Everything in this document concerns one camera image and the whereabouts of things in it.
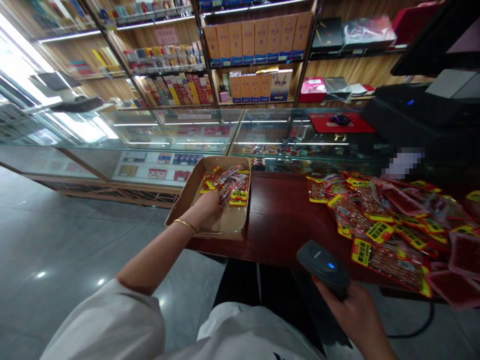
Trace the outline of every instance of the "gold bracelet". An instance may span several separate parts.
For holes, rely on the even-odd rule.
[[[173,220],[173,222],[183,224],[183,225],[189,227],[193,231],[193,236],[195,236],[197,234],[197,230],[194,228],[194,226],[191,223],[186,222],[185,220],[180,220],[180,219]]]

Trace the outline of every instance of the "cable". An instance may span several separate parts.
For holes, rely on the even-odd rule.
[[[435,317],[435,303],[433,301],[430,302],[430,312],[428,314],[428,318],[426,319],[425,323],[416,331],[409,333],[409,334],[402,334],[402,335],[387,335],[387,338],[389,339],[411,339],[414,337],[417,337],[421,333],[423,333],[425,330],[429,328],[429,326],[432,324],[432,321],[434,320]]]

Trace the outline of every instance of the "white sleeve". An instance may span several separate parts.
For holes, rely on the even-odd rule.
[[[113,279],[71,312],[41,360],[152,359],[164,346],[159,300]]]

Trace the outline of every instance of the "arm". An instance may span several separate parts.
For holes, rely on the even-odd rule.
[[[198,229],[202,221],[222,209],[219,199],[218,190],[208,192],[179,219]],[[165,279],[193,234],[188,226],[174,222],[131,259],[116,278],[126,288],[151,296]]]
[[[347,290],[348,298],[340,302],[325,285],[315,278],[313,280],[341,329],[365,360],[398,359],[385,334],[374,300],[364,288],[352,281]]]

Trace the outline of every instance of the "gray tile floor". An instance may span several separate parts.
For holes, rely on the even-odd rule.
[[[164,229],[168,210],[67,198],[0,167],[0,359],[38,359],[70,311]],[[154,296],[166,350],[195,341],[224,266],[185,250]],[[367,285],[390,334],[414,331],[426,303]],[[480,359],[480,313],[436,306],[426,333],[394,340],[401,359]],[[354,358],[343,352],[335,359]]]

